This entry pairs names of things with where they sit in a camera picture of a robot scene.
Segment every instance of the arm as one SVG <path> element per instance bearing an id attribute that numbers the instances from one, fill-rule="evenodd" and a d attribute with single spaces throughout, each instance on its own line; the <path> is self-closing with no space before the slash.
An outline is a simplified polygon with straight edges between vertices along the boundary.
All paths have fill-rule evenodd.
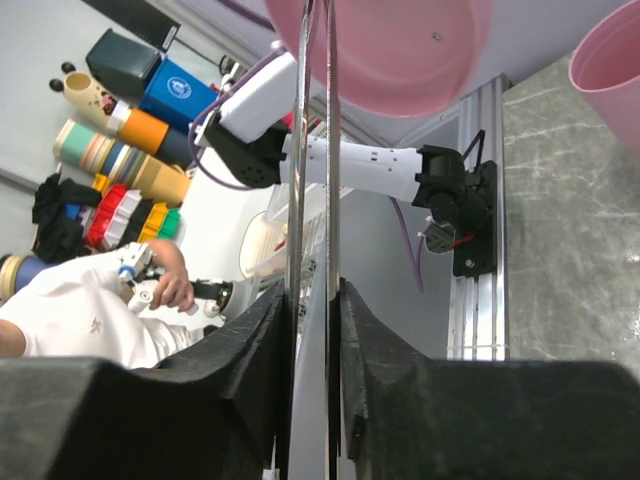
<path id="1" fill-rule="evenodd" d="M 27 348 L 22 330 L 13 323 L 0 320 L 0 358 L 21 357 Z"/>
<path id="2" fill-rule="evenodd" d="M 179 307 L 179 312 L 188 311 L 195 303 L 193 286 L 189 283 L 189 274 L 180 249 L 169 240 L 156 238 L 147 243 L 154 253 L 154 263 L 165 271 L 154 291 L 150 309 L 168 306 Z"/>

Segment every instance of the gray marble surface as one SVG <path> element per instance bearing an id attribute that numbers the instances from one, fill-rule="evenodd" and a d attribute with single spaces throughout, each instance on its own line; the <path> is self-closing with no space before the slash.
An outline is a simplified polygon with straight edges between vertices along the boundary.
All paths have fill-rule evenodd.
<path id="1" fill-rule="evenodd" d="M 511 358 L 613 360 L 640 377 L 640 160 L 568 64 L 505 94 Z"/>

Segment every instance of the pink container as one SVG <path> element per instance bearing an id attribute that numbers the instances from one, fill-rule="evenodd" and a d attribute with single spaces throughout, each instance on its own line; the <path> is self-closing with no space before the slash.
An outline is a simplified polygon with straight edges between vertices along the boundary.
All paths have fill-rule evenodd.
<path id="1" fill-rule="evenodd" d="M 640 0 L 620 7 L 589 32 L 573 55 L 569 78 L 640 157 Z"/>
<path id="2" fill-rule="evenodd" d="M 279 37 L 297 56 L 306 2 L 265 3 Z M 335 4 L 340 96 L 370 112 L 417 117 L 440 112 L 465 93 L 489 35 L 493 0 L 341 0 Z M 311 73 L 326 85 L 326 26 L 321 8 Z"/>

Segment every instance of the wall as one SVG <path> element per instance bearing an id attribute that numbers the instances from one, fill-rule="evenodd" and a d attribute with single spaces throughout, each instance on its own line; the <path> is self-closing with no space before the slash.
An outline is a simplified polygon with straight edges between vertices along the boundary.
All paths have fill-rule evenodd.
<path id="1" fill-rule="evenodd" d="M 54 171 L 52 146 L 59 130 L 69 118 L 83 120 L 62 95 L 49 89 L 49 80 L 62 78 L 60 65 L 65 61 L 85 69 L 86 53 L 107 28 L 131 37 L 80 0 L 2 0 L 0 64 L 5 80 L 0 92 L 0 170 L 35 184 Z M 182 45 L 174 44 L 169 56 L 207 84 L 219 83 L 217 67 Z M 70 167 L 64 173 L 90 181 Z M 0 186 L 0 218 L 11 221 L 10 229 L 1 229 L 0 253 L 24 252 L 30 246 L 28 196 Z"/>

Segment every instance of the blue box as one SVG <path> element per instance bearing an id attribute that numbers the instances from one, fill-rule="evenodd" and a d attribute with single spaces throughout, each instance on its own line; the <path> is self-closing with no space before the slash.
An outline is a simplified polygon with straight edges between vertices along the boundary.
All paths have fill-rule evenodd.
<path id="1" fill-rule="evenodd" d="M 67 203 L 64 206 L 64 213 L 71 220 L 75 220 L 76 218 L 78 218 L 78 214 L 80 213 L 80 205 Z"/>
<path id="2" fill-rule="evenodd" d="M 215 90 L 165 58 L 144 92 L 140 109 L 187 133 L 189 123 L 216 98 Z"/>

